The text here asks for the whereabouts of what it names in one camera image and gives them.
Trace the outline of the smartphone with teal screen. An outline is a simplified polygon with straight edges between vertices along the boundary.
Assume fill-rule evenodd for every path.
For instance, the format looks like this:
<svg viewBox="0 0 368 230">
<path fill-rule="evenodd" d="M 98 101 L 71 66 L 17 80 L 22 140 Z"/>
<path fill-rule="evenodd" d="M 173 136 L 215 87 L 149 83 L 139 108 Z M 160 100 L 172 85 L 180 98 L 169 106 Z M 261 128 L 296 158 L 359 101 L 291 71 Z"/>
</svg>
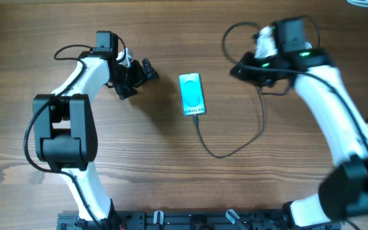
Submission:
<svg viewBox="0 0 368 230">
<path fill-rule="evenodd" d="M 199 73 L 183 74 L 178 77 L 178 80 L 183 114 L 185 116 L 204 114 L 206 106 Z"/>
</svg>

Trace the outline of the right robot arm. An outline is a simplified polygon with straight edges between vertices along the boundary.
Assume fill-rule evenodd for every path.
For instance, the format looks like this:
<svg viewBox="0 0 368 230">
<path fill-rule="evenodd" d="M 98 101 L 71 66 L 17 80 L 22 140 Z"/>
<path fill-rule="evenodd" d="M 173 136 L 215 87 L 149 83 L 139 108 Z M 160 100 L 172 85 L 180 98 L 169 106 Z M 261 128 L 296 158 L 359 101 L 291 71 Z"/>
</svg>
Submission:
<svg viewBox="0 0 368 230">
<path fill-rule="evenodd" d="M 258 27 L 256 49 L 232 76 L 272 87 L 279 80 L 307 104 L 330 148 L 334 170 L 309 197 L 288 202 L 289 228 L 308 229 L 368 214 L 368 125 L 348 95 L 339 69 L 322 47 L 312 47 L 300 17 Z"/>
</svg>

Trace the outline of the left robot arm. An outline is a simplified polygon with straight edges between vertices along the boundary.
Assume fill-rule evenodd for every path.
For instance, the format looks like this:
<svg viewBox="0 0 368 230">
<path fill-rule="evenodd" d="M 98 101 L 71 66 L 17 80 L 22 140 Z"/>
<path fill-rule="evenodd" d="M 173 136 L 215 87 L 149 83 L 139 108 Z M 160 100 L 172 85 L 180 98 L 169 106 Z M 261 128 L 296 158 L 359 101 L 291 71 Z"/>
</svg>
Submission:
<svg viewBox="0 0 368 230">
<path fill-rule="evenodd" d="M 41 169 L 29 154 L 29 135 L 34 134 L 36 156 L 48 164 L 45 172 L 64 178 L 79 218 L 100 227 L 109 227 L 116 215 L 95 168 L 98 136 L 91 104 L 104 86 L 124 100 L 145 82 L 159 78 L 148 59 L 133 59 L 126 47 L 119 50 L 123 44 L 117 34 L 97 31 L 95 46 L 83 46 L 69 78 L 53 92 L 34 97 L 33 117 L 24 135 L 27 161 Z"/>
</svg>

